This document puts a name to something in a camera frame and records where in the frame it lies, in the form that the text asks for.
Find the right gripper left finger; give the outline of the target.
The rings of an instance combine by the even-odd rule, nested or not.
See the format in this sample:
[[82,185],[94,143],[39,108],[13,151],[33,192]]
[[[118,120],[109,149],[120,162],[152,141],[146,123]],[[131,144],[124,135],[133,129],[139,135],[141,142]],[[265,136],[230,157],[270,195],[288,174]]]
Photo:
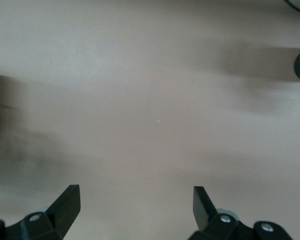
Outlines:
[[46,210],[6,227],[4,240],[64,240],[80,210],[80,186],[69,185]]

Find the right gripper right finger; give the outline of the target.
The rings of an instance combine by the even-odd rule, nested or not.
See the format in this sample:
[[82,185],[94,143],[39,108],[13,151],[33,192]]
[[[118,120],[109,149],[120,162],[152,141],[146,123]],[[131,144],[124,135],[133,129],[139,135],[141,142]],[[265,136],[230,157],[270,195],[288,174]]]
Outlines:
[[193,188],[192,211],[198,230],[188,240],[253,240],[253,229],[232,211],[216,208],[202,186]]

